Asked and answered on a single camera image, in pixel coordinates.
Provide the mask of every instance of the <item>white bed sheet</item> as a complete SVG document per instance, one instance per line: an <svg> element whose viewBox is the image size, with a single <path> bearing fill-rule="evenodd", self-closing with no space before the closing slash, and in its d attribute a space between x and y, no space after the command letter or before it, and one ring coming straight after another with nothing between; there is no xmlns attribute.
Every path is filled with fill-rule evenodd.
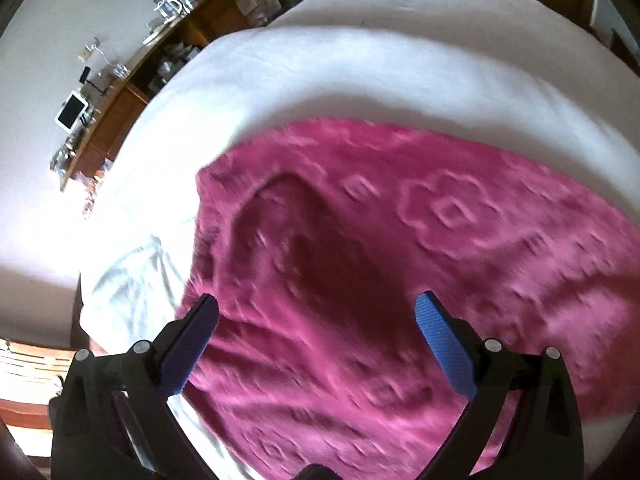
<svg viewBox="0 0 640 480"><path fill-rule="evenodd" d="M81 325L109 352L174 317L193 248L197 170L307 116L385 121L529 156L640 219L640 80L534 0L306 0L207 47L149 104L100 190L82 266ZM232 457L182 397L172 409L226 479ZM586 424L599 463L630 420Z"/></svg>

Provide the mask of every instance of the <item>white tablet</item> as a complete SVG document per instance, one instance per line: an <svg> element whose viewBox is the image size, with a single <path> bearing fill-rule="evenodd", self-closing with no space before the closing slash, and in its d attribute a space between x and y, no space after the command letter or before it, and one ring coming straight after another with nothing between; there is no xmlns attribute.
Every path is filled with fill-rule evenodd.
<svg viewBox="0 0 640 480"><path fill-rule="evenodd" d="M66 100L62 110L60 110L60 113L56 117L56 123L67 133L71 133L76 126L76 123L88 107L89 103L86 99L78 92L73 91L69 94L69 98Z"/></svg>

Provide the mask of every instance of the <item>pink blanket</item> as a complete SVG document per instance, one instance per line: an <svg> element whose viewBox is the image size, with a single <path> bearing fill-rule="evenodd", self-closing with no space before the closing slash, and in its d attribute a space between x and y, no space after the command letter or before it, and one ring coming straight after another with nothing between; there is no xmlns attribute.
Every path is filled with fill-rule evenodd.
<svg viewBox="0 0 640 480"><path fill-rule="evenodd" d="M222 317L186 395L266 479L318 462L410 480L427 464L465 399L415 325L426 289L482 337L558 347L584 418L638 405L640 234L569 178L474 142L322 119L236 146L197 181L183 305L210 292Z"/></svg>

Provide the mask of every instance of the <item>electrical outlet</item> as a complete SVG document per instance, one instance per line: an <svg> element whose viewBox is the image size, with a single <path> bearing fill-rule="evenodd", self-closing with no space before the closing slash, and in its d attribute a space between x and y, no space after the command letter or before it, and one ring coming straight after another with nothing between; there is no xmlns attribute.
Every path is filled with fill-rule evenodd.
<svg viewBox="0 0 640 480"><path fill-rule="evenodd" d="M93 54L95 52L95 49L97 49L99 46L100 46L100 40L94 37L94 40L91 43L86 44L84 46L84 49L82 49L82 52L78 54L80 61L82 61L83 63L86 63L87 60L91 57L91 54Z"/></svg>

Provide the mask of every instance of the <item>screw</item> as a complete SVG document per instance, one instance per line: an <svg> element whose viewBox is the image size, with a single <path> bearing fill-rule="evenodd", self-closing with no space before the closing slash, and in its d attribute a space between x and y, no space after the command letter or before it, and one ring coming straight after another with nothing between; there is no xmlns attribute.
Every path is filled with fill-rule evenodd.
<svg viewBox="0 0 640 480"><path fill-rule="evenodd" d="M489 352L499 352L500 350L502 350L502 343L497 339L487 339L484 342L484 347Z"/></svg>
<svg viewBox="0 0 640 480"><path fill-rule="evenodd" d="M560 351L555 346L550 346L546 349L546 354L552 359L560 358Z"/></svg>
<svg viewBox="0 0 640 480"><path fill-rule="evenodd" d="M89 357L89 351L86 348L83 348L81 350L78 350L76 352L76 359L78 361L84 361L85 359L87 359Z"/></svg>
<svg viewBox="0 0 640 480"><path fill-rule="evenodd" d="M151 348L149 341L138 341L135 345L133 345L133 351L136 354L143 354L147 352Z"/></svg>

